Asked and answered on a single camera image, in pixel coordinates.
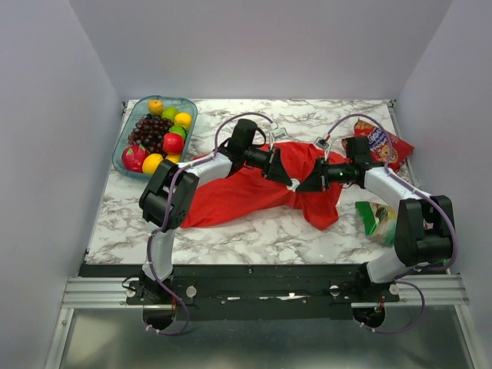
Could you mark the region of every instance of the green package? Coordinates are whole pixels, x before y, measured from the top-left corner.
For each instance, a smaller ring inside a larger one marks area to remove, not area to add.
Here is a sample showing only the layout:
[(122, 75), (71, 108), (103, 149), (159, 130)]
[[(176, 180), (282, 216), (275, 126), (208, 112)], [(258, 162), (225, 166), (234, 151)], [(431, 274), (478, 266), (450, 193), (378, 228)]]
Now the green package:
[(364, 223), (367, 236), (382, 244), (394, 243), (394, 231), (397, 226), (397, 213), (389, 206), (369, 201), (358, 201), (355, 207)]

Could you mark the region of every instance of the metal floor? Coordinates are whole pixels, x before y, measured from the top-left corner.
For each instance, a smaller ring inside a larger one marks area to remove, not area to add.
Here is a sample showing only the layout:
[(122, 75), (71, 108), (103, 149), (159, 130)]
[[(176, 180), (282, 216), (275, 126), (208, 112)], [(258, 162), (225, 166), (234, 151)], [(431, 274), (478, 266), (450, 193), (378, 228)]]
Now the metal floor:
[[(382, 327), (401, 327), (418, 307), (390, 307)], [(472, 368), (453, 306), (428, 307), (403, 334), (372, 334), (354, 321), (192, 322), (188, 334), (145, 331), (141, 310), (75, 312), (64, 369)]]

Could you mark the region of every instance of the red snack bag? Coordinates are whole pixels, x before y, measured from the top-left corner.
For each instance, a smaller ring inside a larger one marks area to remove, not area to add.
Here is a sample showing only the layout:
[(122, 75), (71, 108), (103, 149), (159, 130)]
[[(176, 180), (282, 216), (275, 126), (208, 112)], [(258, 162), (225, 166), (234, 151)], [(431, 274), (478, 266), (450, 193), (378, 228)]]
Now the red snack bag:
[[(414, 147), (395, 135), (388, 132), (393, 144), (393, 157), (391, 158), (389, 167), (394, 171), (400, 170), (401, 163), (412, 153)], [(367, 136), (369, 140), (369, 148), (371, 156), (375, 161), (385, 162), (390, 154), (390, 145), (387, 143), (386, 136), (379, 127), (367, 123), (366, 121), (358, 120), (354, 126), (354, 136)]]

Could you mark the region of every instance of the gray wall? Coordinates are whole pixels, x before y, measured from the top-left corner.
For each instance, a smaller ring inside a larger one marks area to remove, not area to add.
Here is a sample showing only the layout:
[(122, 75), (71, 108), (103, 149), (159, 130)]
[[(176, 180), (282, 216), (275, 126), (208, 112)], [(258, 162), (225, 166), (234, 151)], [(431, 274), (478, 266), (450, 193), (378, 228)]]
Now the gray wall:
[(125, 98), (395, 98), (450, 4), (70, 2)]
[(454, 204), (463, 275), (492, 363), (492, 2), (455, 0), (397, 104), (426, 190)]
[(0, 367), (40, 368), (82, 261), (121, 113), (64, 0), (0, 11)]

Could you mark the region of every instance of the chip bag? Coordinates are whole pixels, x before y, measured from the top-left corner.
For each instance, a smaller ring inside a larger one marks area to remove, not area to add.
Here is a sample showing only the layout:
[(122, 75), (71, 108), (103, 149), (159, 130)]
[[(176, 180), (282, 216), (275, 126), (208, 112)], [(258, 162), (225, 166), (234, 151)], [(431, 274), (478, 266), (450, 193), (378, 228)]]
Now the chip bag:
[[(390, 132), (388, 134), (391, 138), (391, 144), (393, 144), (393, 157), (389, 167), (394, 171), (399, 171), (401, 164), (412, 153), (414, 147)], [(379, 127), (359, 119), (354, 126), (354, 136), (367, 136), (373, 160), (386, 161), (387, 156), (390, 154), (390, 145)]]
[(397, 213), (390, 206), (369, 201), (357, 201), (355, 207), (364, 223), (367, 236), (382, 244), (394, 243), (397, 227)]

